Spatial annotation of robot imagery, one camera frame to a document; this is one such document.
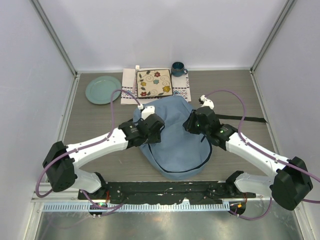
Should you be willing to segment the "blue student backpack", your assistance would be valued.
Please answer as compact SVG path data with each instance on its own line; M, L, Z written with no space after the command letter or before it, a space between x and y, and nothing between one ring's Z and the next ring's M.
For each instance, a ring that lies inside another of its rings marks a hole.
M181 96L160 98L143 106L153 106L155 114L164 121L160 143L139 147L149 163L165 178L174 181L199 174L211 158L212 145L202 134L191 134L183 127L193 106Z

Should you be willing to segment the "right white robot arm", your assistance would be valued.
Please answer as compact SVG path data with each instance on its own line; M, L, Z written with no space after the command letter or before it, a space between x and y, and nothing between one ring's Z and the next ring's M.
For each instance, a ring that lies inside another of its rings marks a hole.
M221 124L208 106L192 110L183 127L191 134L204 135L213 146L247 160L265 174L235 172L225 186L230 197L255 193L270 197L284 209L292 211L313 189L307 166L301 158L278 155L240 135L237 128Z

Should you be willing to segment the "dark blue mug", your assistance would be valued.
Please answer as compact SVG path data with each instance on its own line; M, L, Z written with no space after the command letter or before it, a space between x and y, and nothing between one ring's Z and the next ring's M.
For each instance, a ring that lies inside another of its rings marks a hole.
M174 77L181 77L188 74L188 70L182 62L174 62L171 66L171 74Z

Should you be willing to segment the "green round plate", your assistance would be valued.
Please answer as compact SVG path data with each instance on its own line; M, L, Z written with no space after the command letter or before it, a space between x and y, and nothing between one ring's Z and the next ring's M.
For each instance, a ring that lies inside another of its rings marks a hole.
M100 76L87 85L85 96L92 104L106 105L120 96L121 92L117 91L114 93L113 97L111 97L112 92L114 90L120 90L121 87L122 84L117 78L109 75Z

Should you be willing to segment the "square floral plate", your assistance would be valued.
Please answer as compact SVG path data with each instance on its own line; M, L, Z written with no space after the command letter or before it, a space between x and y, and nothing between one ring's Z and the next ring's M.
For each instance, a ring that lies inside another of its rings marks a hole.
M172 75L169 69L140 70L136 73L136 80L139 99L163 98L173 95Z

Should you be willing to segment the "white fork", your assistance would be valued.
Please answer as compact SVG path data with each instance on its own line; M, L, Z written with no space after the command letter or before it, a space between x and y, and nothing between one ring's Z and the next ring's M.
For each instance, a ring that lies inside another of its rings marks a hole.
M132 87L132 93L137 96L136 94L136 88L137 88L137 78L138 78L138 71L140 70L140 66L136 65L135 66L135 73L134 73L134 82L133 82L133 87Z

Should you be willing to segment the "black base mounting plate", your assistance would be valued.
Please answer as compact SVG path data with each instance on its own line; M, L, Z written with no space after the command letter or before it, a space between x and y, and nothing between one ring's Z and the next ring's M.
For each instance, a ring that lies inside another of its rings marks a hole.
M173 205L184 199L192 205L220 204L222 199L243 197L235 186L219 181L109 182L100 196L92 200L109 200L111 204Z

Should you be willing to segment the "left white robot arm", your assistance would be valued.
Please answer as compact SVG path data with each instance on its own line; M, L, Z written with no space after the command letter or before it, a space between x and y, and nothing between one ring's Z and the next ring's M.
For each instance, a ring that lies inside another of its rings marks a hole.
M53 192L69 188L85 191L100 200L107 192L107 183L97 172L81 169L85 164L113 152L123 151L143 144L161 142L165 122L155 113L137 122L126 121L99 137L70 145L54 143L42 165Z

